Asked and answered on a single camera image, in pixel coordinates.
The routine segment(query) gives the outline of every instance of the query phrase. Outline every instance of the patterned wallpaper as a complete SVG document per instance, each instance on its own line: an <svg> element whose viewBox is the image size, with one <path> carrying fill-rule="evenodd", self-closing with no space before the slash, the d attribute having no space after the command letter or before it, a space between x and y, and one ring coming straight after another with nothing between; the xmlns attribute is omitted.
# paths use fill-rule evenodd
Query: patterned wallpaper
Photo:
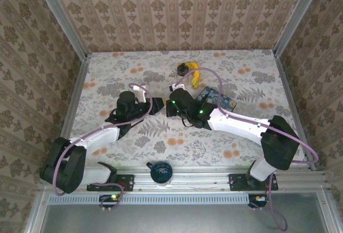
<svg viewBox="0 0 343 233"><path fill-rule="evenodd" d="M59 0L88 52L274 48L298 0Z"/></svg>
<svg viewBox="0 0 343 233"><path fill-rule="evenodd" d="M313 0L281 61L343 215L343 0Z"/></svg>
<svg viewBox="0 0 343 233"><path fill-rule="evenodd" d="M0 0L0 232L21 232L80 62L44 0Z"/></svg>

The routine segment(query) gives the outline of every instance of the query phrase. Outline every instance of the dark blue mug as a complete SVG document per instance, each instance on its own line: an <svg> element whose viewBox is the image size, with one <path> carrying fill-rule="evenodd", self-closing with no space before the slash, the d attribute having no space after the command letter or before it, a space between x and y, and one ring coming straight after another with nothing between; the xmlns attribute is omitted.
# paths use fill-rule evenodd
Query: dark blue mug
<svg viewBox="0 0 343 233"><path fill-rule="evenodd" d="M173 169L168 162L156 162L154 164L148 162L146 164L150 168L150 176L160 186L166 186L172 179Z"/></svg>

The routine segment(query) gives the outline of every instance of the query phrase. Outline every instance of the cable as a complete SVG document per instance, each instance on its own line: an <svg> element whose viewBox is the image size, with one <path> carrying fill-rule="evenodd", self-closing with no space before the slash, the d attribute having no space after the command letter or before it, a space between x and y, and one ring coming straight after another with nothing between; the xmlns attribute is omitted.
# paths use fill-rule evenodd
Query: cable
<svg viewBox="0 0 343 233"><path fill-rule="evenodd" d="M193 124L190 125L190 126L187 126L187 125L185 124L185 122L184 122L184 118L181 118L181 121L182 121L182 124L183 124L185 127L193 127L193 126L194 126Z"/></svg>
<svg viewBox="0 0 343 233"><path fill-rule="evenodd" d="M265 128L267 128L267 129L269 129L269 130L272 130L272 131L274 131L274 132L276 132L276 133L279 133L279 134L281 134L281 135L284 135L285 137L290 138L291 140L294 140L294 141L298 142L300 145L306 147L306 148L311 152L311 154L313 154L313 156L315 157L315 159L312 160L312 161L297 161L297 160L293 160L292 162L295 162L295 163L308 163L308 164L318 162L319 157L318 157L318 154L316 153L316 151L314 151L312 147L310 147L308 144L306 144L305 142L301 141L300 139L298 139L298 138L296 138L296 137L294 137L294 136L292 136L292 135L290 135L290 134L288 134L288 133L286 133L286 132L284 132L284 131L281 131L281 130L278 130L278 129L274 128L274 127L271 127L271 126L269 126L269 125L266 125L266 124L263 124L263 123L260 123L260 122L251 121L251 120L249 120L249 119L244 119L244 118L236 117L236 116L233 116L233 115L231 115L231 114L228 114L225 110L223 110L222 107L220 106L220 97L221 97L221 93L222 93L222 81L221 81L219 75L218 75L215 71L213 71L213 70L211 70L211 69L209 69L209 68L204 68L204 67L196 68L196 69L194 69L194 70L189 71L185 76L183 76L183 77L175 84L175 86L177 86L178 84L180 84L180 83L184 80L185 77L187 77L189 74L193 73L195 70L210 71L210 72L212 72L212 73L216 76L216 78L218 79L218 81L219 81L219 93L218 93L217 106L218 106L218 109L221 111L222 114L224 114L225 116L230 117L230 118L232 118L232 119L238 120L238 121L247 122L247 123L250 123L250 124L253 124L253 125L260 125L260 126L265 127Z"/></svg>
<svg viewBox="0 0 343 233"><path fill-rule="evenodd" d="M122 197L124 195L124 188L123 188L123 186L119 185L117 183L92 183L91 185L94 185L94 186L117 186L117 187L120 188L120 196L119 196L118 202L112 207L112 209L116 208L119 205L119 203L122 200ZM107 199L110 199L110 198L111 198L111 196L102 198L101 201L100 201L100 207L103 208L103 202L105 200L107 200Z"/></svg>
<svg viewBox="0 0 343 233"><path fill-rule="evenodd" d="M268 189L268 197L269 197L269 204L270 204L270 211L272 212L272 217L274 220L275 225L281 230L281 231L287 231L288 229L288 224L287 224L287 220L285 218L285 216L278 210L275 210L273 208L273 201L272 201L272 182L273 182L273 175L274 173L270 174L270 179L269 179L269 189ZM280 223L277 220L277 217L275 215L275 212L279 213L281 215L281 217L283 218L284 222L285 222L285 227L281 227Z"/></svg>
<svg viewBox="0 0 343 233"><path fill-rule="evenodd" d="M264 211L264 210L266 210L266 209L271 210L270 207L263 207L263 208L262 208L262 207L259 207L259 206L255 205L253 202L250 202L249 204L255 206L256 208L260 208L261 211ZM277 210L277 209L275 209L275 208L273 208L273 210L274 210L275 213L277 213L277 214L280 215L280 217L283 219L283 221L284 221L284 223L285 223L285 228L279 228L279 229L282 230L282 231L287 231L287 230L288 230L288 223L287 223L286 217L283 215L283 213L282 213L281 211L279 211L279 210Z"/></svg>
<svg viewBox="0 0 343 233"><path fill-rule="evenodd" d="M137 86L141 89L143 89L149 96L150 98L150 107L149 107L149 110L146 112L145 115L143 115L141 118L138 118L138 119L134 119L132 121L129 121L129 122L121 122L121 123L117 123L117 124L112 124L112 125L107 125L107 126L104 126L104 127L99 127L87 134L85 134L84 136L82 136L81 138L75 140L73 143L69 144L65 150L62 152L62 154L60 155L58 161L57 161L57 164L56 164L56 168L55 168L55 171L54 171L54 176L53 176L53 189L54 189L54 192L55 194L60 197L60 196L63 196L65 194L65 192L62 192L62 193L59 193L57 191L57 187L56 187L56 181L57 181L57 174L58 174L58 170L59 170L59 167L61 166L61 163L62 163L62 160L63 158L65 157L66 153L69 151L70 148L72 148L74 145L76 145L77 143L79 142L82 142L84 140L86 140L87 138L89 138L90 136L92 136L93 134L101 131L101 130L105 130L105 129L112 129L112 128L115 128L115 127L118 127L118 126L123 126L123 125L127 125L127 124L131 124L131 123L136 123L136 122L140 122L142 121L146 116L149 115L151 109L152 109L152 94L144 87L142 87L141 85L138 85L138 84L135 84L135 83L130 83L129 84L129 87L133 87L133 86Z"/></svg>

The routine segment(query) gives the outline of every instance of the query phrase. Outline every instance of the vent grille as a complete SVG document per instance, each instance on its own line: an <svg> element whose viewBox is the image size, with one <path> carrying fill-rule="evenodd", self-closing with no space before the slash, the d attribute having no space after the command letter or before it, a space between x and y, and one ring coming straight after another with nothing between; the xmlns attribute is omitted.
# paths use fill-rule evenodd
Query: vent grille
<svg viewBox="0 0 343 233"><path fill-rule="evenodd" d="M248 204L248 194L126 194L122 205L225 205ZM99 204L98 194L51 194L49 205Z"/></svg>

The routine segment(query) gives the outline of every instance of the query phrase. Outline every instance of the floral tablecloth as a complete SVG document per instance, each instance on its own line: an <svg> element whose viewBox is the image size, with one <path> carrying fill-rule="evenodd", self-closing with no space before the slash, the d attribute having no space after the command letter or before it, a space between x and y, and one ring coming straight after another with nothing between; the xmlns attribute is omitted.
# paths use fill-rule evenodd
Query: floral tablecloth
<svg viewBox="0 0 343 233"><path fill-rule="evenodd" d="M177 81L176 67L189 61L219 74L224 95L237 103L236 113L257 118L280 115L295 128L271 50L101 52L90 60L71 137L104 123L131 82L148 84L154 97L167 100L169 86ZM197 89L186 85L193 97L205 86L218 89L211 73L201 72L200 78ZM234 134L184 127L180 118L167 118L163 108L124 138L94 152L88 162L144 166L166 160L173 166L248 166L262 154L259 145ZM301 148L295 158L304 159Z"/></svg>

